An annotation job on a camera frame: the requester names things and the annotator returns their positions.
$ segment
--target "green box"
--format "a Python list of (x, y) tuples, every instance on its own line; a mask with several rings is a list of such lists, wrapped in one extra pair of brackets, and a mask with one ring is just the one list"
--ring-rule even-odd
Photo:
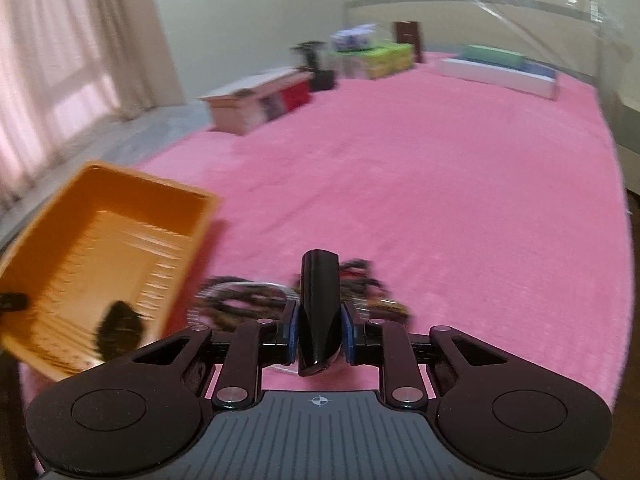
[(379, 79), (407, 70), (414, 64), (410, 44), (380, 43), (368, 50), (331, 52), (329, 66), (339, 76), (350, 79)]
[(525, 57), (517, 52), (484, 45), (465, 45), (462, 57), (469, 61), (495, 63), (509, 68), (522, 68), (525, 61)]

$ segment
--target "clear plastic sheet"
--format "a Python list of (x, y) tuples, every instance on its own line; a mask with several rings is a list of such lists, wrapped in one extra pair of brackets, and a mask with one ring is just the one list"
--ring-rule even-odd
[(420, 22), (425, 50), (456, 52), (485, 44), (520, 52), (598, 89), (605, 117), (631, 49), (619, 22), (598, 0), (349, 0), (344, 26), (376, 22), (383, 37), (392, 22)]

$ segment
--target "black brush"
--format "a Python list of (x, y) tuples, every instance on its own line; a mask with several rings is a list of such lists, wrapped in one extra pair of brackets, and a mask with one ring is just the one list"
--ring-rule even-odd
[(100, 357), (109, 361), (135, 350), (143, 332), (140, 315), (125, 301), (115, 301), (98, 328), (96, 346)]
[(0, 312), (18, 312), (26, 310), (29, 306), (29, 298), (20, 292), (0, 293)]

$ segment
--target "crosshair marking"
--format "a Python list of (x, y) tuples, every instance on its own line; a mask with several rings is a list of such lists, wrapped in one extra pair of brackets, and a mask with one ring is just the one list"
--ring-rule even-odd
[(329, 399), (327, 399), (326, 397), (323, 397), (322, 395), (318, 395), (318, 396), (315, 396), (313, 399), (311, 399), (311, 402), (314, 403), (316, 406), (324, 406), (326, 403), (329, 402)]

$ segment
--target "small brown box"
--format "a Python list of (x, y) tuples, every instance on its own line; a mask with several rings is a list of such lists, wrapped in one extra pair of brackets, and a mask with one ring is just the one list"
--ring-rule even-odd
[(424, 63), (419, 22), (394, 22), (396, 43), (410, 43), (414, 46), (414, 61)]

